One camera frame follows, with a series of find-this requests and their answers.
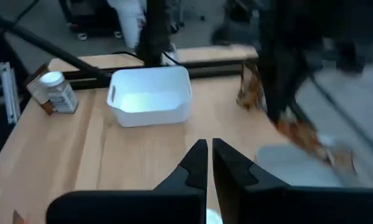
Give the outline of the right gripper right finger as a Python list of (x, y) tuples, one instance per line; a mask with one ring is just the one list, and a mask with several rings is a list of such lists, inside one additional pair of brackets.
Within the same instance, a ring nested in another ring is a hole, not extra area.
[(222, 139), (213, 175), (224, 223), (373, 223), (373, 189), (292, 186)]

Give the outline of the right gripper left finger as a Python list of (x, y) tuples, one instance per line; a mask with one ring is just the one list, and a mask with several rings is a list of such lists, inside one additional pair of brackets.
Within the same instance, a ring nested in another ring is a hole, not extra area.
[(81, 190), (56, 198), (47, 223), (205, 223), (208, 144), (199, 139), (152, 190)]

